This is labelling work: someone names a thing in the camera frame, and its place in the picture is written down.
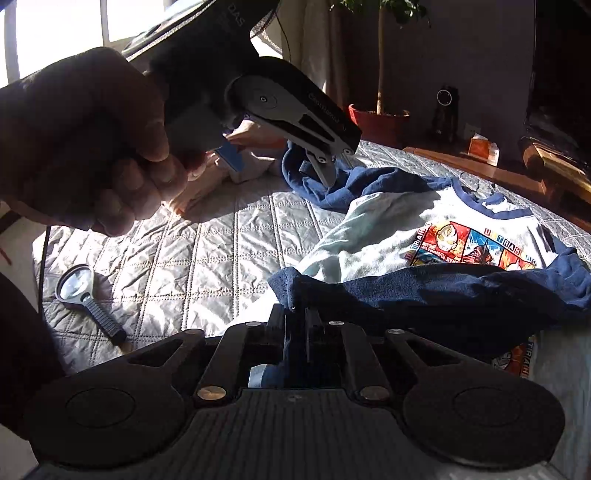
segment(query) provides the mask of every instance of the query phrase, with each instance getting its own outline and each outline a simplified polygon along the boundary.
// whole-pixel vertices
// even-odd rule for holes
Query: blue tag
[[[238,150],[225,138],[220,148],[217,148],[215,152],[220,158],[223,158],[230,167],[235,171],[242,171],[244,168],[244,162],[242,156],[238,153]]]

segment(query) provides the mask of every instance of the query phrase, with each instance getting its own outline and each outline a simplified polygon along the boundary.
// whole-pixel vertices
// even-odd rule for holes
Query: blue sleeve
[[[317,308],[324,321],[418,335],[489,361],[540,330],[588,321],[591,275],[574,248],[546,269],[507,272],[494,265],[436,264],[326,284],[288,267],[269,279],[284,307]]]
[[[337,160],[335,185],[327,189],[314,174],[305,149],[292,142],[288,145],[281,163],[286,182],[302,198],[334,212],[346,213],[353,200],[371,193],[427,192],[451,185],[450,179],[420,177],[395,167],[345,168]]]

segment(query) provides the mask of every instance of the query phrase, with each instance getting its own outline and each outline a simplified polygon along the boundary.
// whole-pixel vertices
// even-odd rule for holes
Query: bed
[[[351,165],[457,176],[478,197],[501,192],[512,203],[530,207],[553,235],[576,247],[586,263],[591,261],[589,234],[489,181],[369,142],[361,142],[347,160]],[[272,273],[296,265],[343,217],[303,200],[283,179],[265,175],[221,185],[186,218],[162,207],[121,238],[54,227],[43,306],[67,370],[77,372],[121,354],[84,314],[56,300],[56,283],[73,265],[88,263],[95,269],[98,302],[124,327],[135,348],[187,328],[220,335],[265,293]],[[34,244],[37,273],[42,250],[40,238]],[[583,479],[591,452],[591,329],[541,332],[536,345],[530,379],[554,393],[566,413],[567,427],[553,464],[568,478]]]

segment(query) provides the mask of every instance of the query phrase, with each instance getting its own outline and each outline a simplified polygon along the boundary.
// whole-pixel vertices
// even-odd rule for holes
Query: lens
[[[92,272],[89,268],[74,270],[61,286],[60,297],[72,299],[86,291],[91,282]]]
[[[439,104],[443,106],[448,106],[452,104],[452,94],[449,93],[447,90],[439,90],[437,92],[437,101]]]

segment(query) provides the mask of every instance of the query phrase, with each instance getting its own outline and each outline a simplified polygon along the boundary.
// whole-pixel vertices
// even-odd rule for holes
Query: red flower pot
[[[404,148],[406,130],[410,112],[404,110],[401,115],[378,115],[377,113],[357,110],[355,104],[349,105],[351,120],[361,129],[363,140]]]

